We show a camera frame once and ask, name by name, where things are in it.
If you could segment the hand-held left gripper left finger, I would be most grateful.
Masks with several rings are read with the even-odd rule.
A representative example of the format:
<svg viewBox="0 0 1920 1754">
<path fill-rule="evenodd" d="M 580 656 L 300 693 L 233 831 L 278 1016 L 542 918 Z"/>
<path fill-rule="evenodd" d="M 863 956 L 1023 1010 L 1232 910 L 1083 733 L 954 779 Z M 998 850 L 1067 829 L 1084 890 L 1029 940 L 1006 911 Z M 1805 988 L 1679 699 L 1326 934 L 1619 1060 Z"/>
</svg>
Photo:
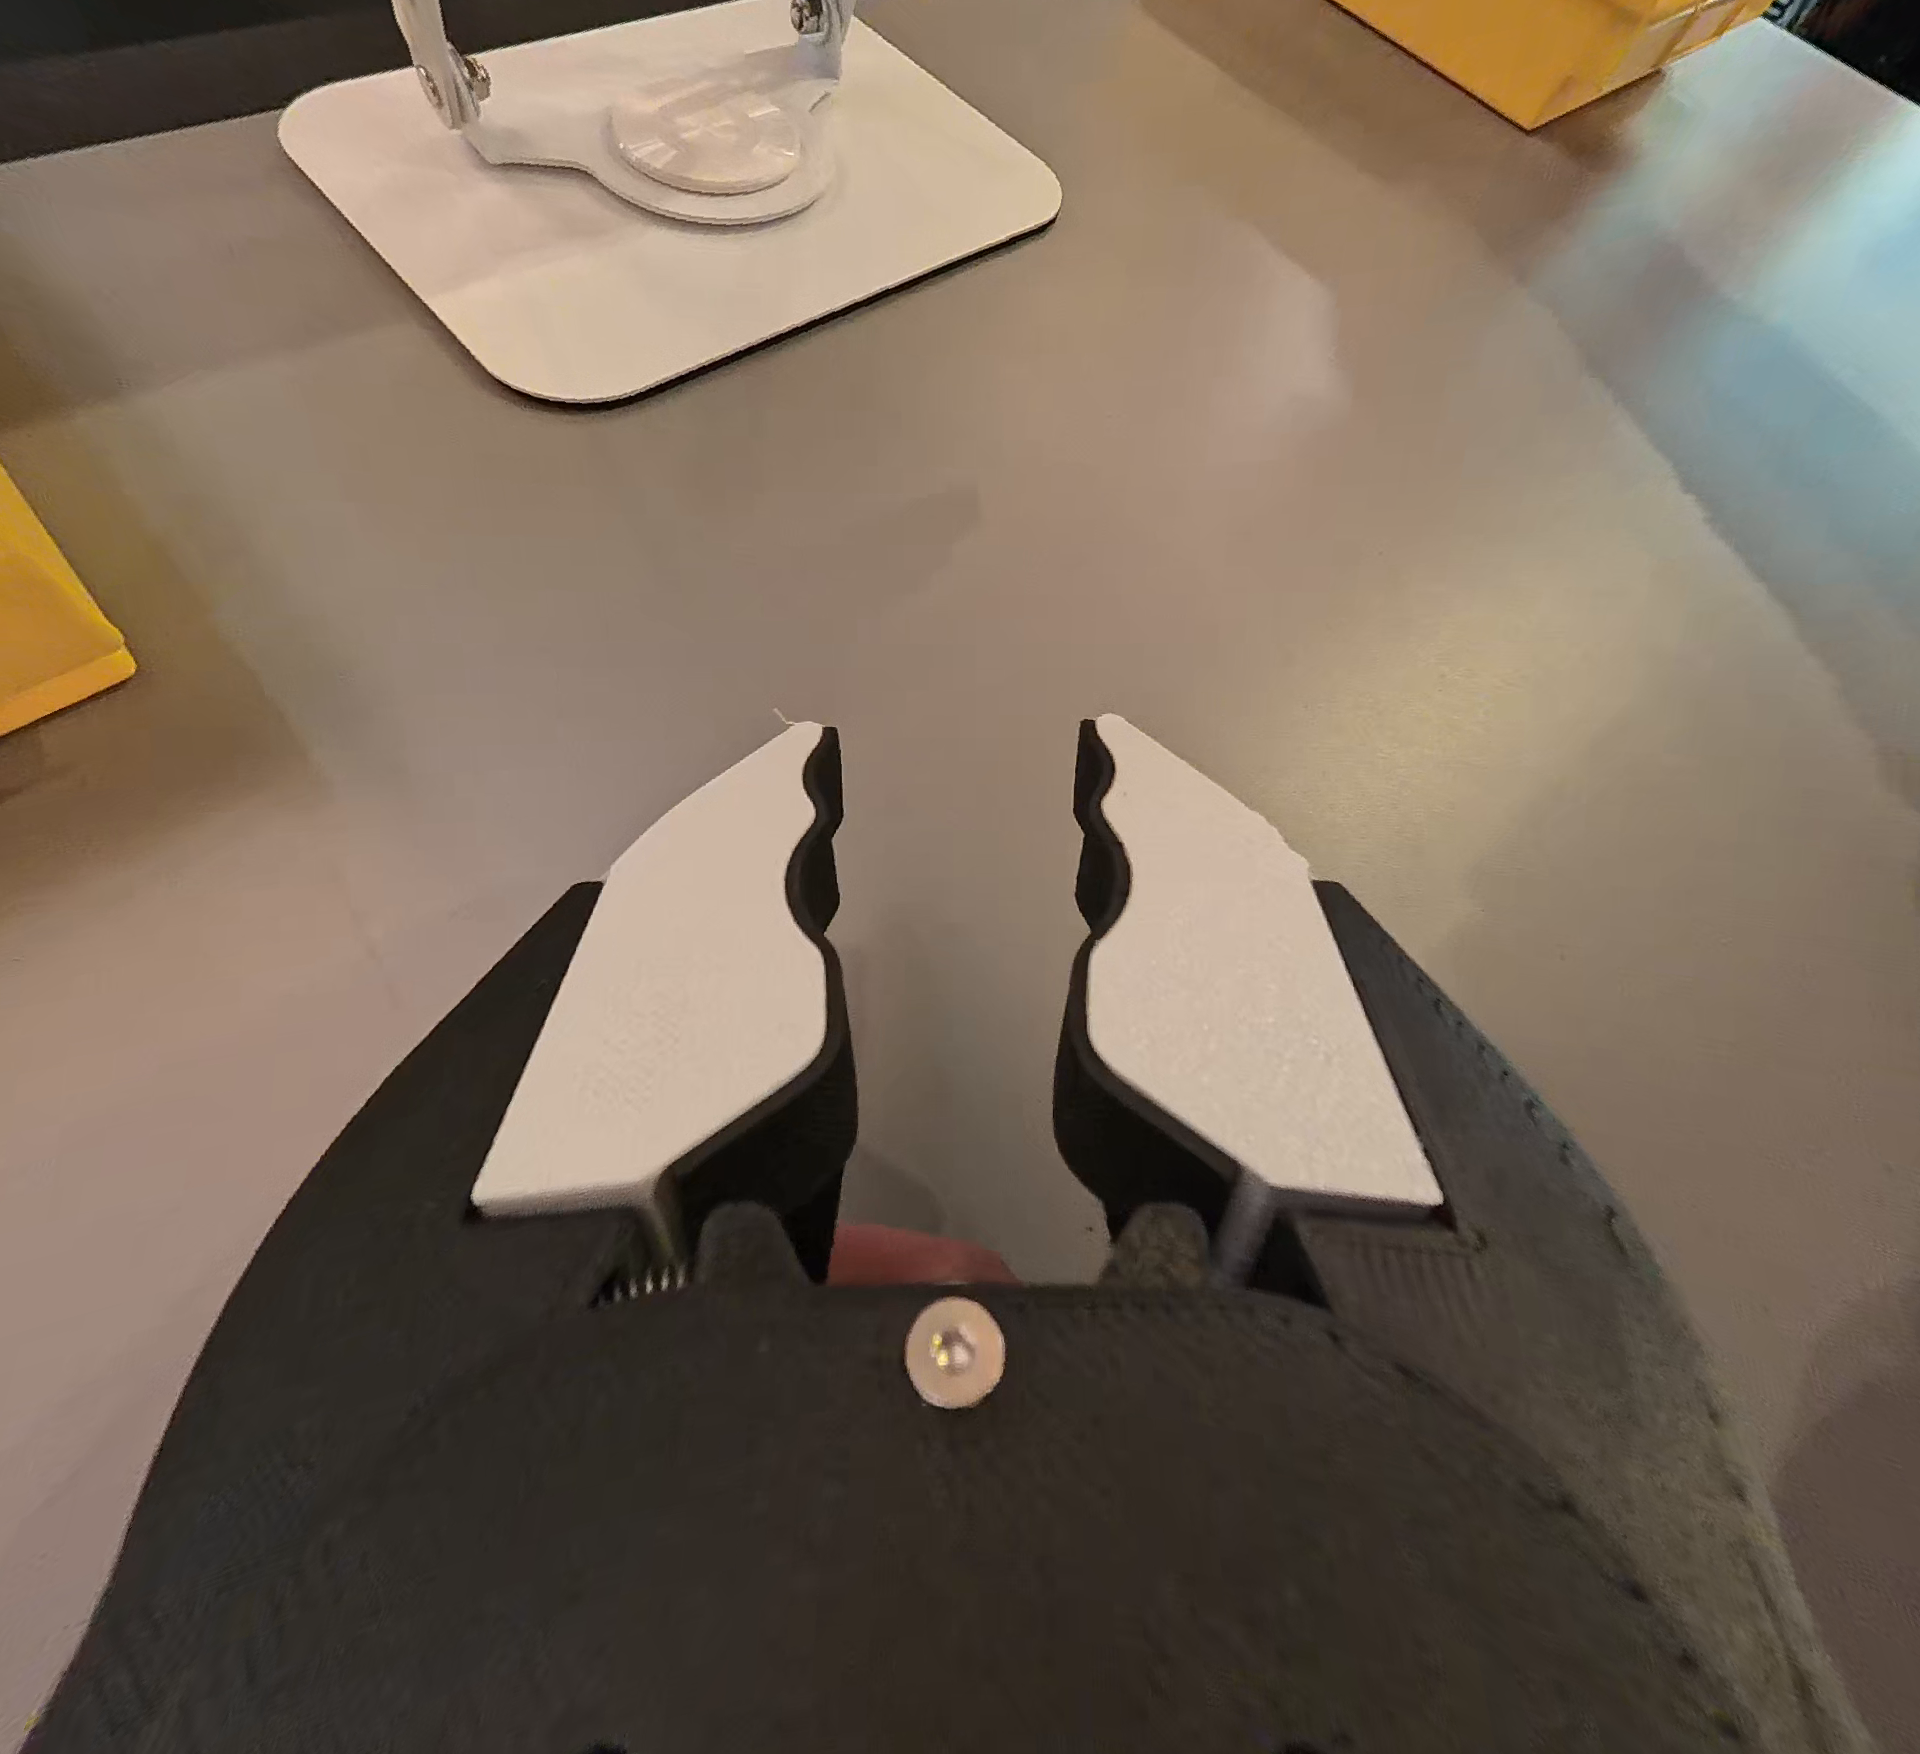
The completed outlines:
<svg viewBox="0 0 1920 1754">
<path fill-rule="evenodd" d="M 688 1266 L 756 1204 L 829 1271 L 856 1090 L 834 728 L 794 721 L 667 809 L 598 883 L 470 1190 L 490 1219 L 630 1213 Z"/>
</svg>

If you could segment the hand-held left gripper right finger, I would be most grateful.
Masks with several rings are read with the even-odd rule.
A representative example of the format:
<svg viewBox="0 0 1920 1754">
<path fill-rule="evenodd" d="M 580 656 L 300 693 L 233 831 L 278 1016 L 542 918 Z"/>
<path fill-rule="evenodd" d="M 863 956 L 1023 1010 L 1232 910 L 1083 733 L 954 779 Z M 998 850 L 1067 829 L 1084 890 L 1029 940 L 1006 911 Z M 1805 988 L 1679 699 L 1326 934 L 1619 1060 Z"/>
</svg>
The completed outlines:
<svg viewBox="0 0 1920 1754">
<path fill-rule="evenodd" d="M 1309 858 L 1117 713 L 1079 725 L 1073 817 L 1054 1144 L 1110 1237 L 1178 1207 L 1215 1282 L 1312 1282 L 1309 1218 L 1442 1221 Z"/>
</svg>

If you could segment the white lamp stand base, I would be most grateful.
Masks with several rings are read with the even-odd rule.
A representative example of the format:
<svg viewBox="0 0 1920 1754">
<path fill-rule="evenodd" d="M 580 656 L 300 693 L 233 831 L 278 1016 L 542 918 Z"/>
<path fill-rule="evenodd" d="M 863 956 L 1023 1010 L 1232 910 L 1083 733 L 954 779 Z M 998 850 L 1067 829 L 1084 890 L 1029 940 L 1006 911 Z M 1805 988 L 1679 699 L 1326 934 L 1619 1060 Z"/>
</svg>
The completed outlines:
<svg viewBox="0 0 1920 1754">
<path fill-rule="evenodd" d="M 1041 157 L 855 19 L 727 0 L 482 63 L 389 0 L 412 73 L 278 141 L 506 392 L 643 397 L 1048 228 Z"/>
</svg>

